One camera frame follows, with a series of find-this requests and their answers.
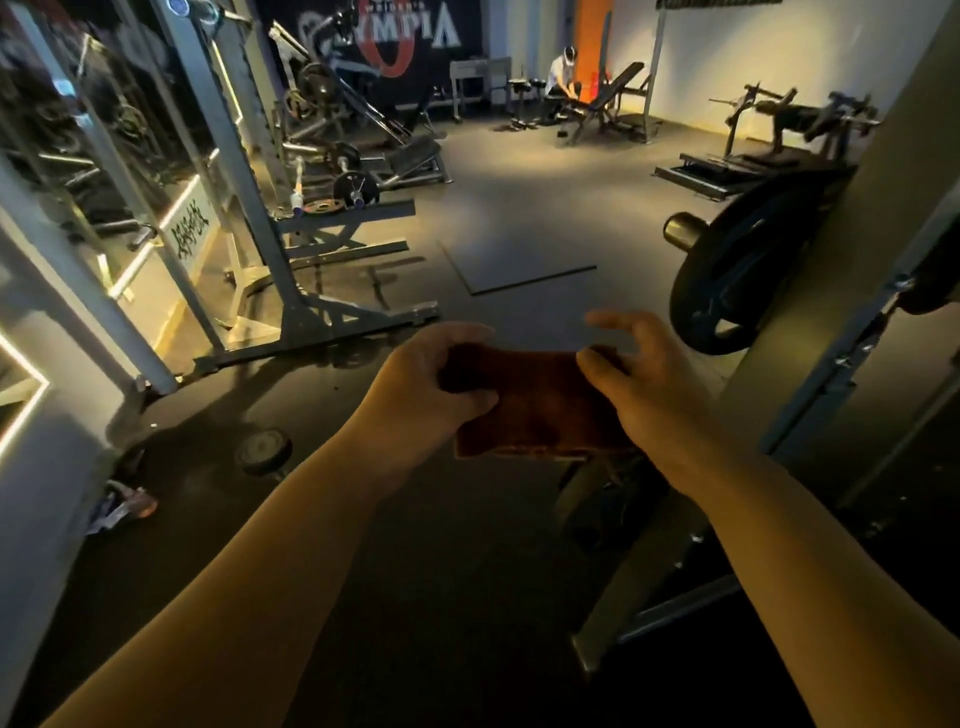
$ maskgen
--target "right hand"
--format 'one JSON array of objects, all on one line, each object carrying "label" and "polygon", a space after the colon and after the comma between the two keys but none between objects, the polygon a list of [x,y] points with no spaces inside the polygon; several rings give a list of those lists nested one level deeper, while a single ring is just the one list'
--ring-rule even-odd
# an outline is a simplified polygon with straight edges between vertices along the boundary
[{"label": "right hand", "polygon": [[660,318],[648,311],[596,310],[587,323],[634,336],[637,354],[620,354],[628,375],[592,349],[578,352],[577,364],[616,408],[627,436],[662,471],[682,467],[701,447],[725,439],[707,390]]}]

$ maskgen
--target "person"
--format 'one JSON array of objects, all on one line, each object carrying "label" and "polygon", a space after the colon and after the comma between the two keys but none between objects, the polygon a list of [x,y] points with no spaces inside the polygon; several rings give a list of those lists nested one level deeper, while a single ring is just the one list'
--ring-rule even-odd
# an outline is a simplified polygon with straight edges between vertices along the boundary
[{"label": "person", "polygon": [[550,63],[550,74],[546,79],[547,95],[579,99],[583,84],[573,80],[573,67],[577,62],[577,49],[572,45]]},{"label": "person", "polygon": [[[605,310],[588,322],[633,335],[628,374],[589,349],[577,363],[708,515],[817,725],[958,724],[960,641],[811,493],[733,439],[656,316]],[[340,431],[44,725],[280,725],[377,503],[496,406],[493,391],[437,384],[450,347],[491,333],[436,324],[395,349]]]}]

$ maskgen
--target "led light strip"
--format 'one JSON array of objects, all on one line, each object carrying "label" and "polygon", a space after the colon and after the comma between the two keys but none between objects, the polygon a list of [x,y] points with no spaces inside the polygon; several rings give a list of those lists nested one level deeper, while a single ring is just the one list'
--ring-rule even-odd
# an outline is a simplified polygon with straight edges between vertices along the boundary
[{"label": "led light strip", "polygon": [[50,389],[50,380],[46,376],[42,375],[39,370],[27,361],[27,357],[24,356],[17,348],[13,345],[13,342],[8,339],[3,333],[0,333],[0,349],[2,349],[13,361],[19,364],[24,371],[32,376],[36,381],[40,383],[40,386],[36,388],[33,396],[23,405],[23,408],[17,413],[16,417],[13,419],[13,422],[10,423],[10,426],[7,427],[7,430],[0,435],[0,459],[4,457],[7,453],[7,449],[10,447],[13,442],[13,438],[16,437],[17,433],[23,429],[27,421],[30,419],[31,414],[33,414],[36,407],[40,404],[40,400],[43,399],[43,396],[46,394],[47,390]]}]

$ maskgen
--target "forearm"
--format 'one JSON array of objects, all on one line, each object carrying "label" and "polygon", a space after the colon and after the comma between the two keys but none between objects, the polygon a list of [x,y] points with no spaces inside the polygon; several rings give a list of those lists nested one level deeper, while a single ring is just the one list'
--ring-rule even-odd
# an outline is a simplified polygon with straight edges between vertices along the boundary
[{"label": "forearm", "polygon": [[707,513],[818,725],[953,724],[950,633],[768,458],[731,442],[694,449],[664,474]]},{"label": "forearm", "polygon": [[47,725],[279,725],[383,480],[402,477],[365,473],[340,437]]}]

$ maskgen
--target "gym floor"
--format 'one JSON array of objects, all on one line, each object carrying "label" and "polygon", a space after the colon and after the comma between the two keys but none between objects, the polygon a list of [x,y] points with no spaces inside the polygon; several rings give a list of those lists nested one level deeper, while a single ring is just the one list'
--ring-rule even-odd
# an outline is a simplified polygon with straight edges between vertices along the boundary
[{"label": "gym floor", "polygon": [[[450,126],[444,161],[454,184],[392,193],[415,197],[417,217],[369,224],[358,235],[406,237],[409,253],[302,271],[301,282],[370,306],[436,300],[448,320],[494,326],[493,342],[503,348],[569,351],[597,341],[626,348],[589,330],[582,316],[600,305],[666,315],[683,254],[663,241],[663,221],[682,209],[711,219],[720,206],[651,174],[682,151],[718,152],[723,139],[664,125],[646,147],[588,133],[566,148],[555,130],[496,133],[494,125]],[[596,268],[471,296],[444,252],[445,240],[464,235],[482,254],[471,210],[486,221],[484,234],[501,242],[543,256],[576,247]],[[214,308],[227,299],[214,283],[224,264],[215,254],[204,267]],[[269,321],[276,294],[264,292],[254,306]],[[135,484],[156,495],[159,508],[87,540],[12,725],[39,724],[269,494],[271,482],[233,464],[247,434],[286,430],[299,462],[344,422],[406,335],[226,369],[151,406],[132,435],[149,438]],[[185,321],[168,363],[187,369],[200,346],[195,323]],[[692,352],[691,360],[715,393],[738,358]],[[379,509],[287,725],[620,725],[653,716],[662,716],[653,724],[679,725],[724,714],[742,725],[809,725],[742,595],[615,650],[594,680],[584,679],[569,634],[615,560],[586,556],[556,535],[551,508],[562,471],[513,459],[458,462],[450,449],[423,466]]]}]

